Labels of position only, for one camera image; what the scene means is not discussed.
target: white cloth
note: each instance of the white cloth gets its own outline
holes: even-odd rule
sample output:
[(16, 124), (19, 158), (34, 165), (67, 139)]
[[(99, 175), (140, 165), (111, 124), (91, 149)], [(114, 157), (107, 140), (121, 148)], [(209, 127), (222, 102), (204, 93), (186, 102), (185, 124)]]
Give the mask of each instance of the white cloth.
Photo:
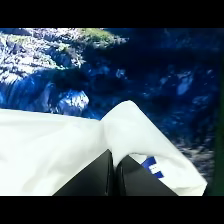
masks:
[(110, 149), (114, 166), (129, 154), (155, 156), (178, 195), (202, 195), (207, 185), (193, 164), (131, 101), (101, 121), (0, 110), (0, 195), (53, 195)]

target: white fabric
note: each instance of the white fabric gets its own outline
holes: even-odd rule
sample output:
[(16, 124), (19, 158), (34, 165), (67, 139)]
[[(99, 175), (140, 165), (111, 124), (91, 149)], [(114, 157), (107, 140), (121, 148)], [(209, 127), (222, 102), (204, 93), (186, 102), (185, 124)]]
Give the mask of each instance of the white fabric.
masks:
[(204, 192), (193, 164), (126, 101), (101, 121), (1, 109), (0, 195), (53, 195), (107, 149), (115, 167), (129, 154), (140, 163), (155, 156), (160, 180), (178, 195)]

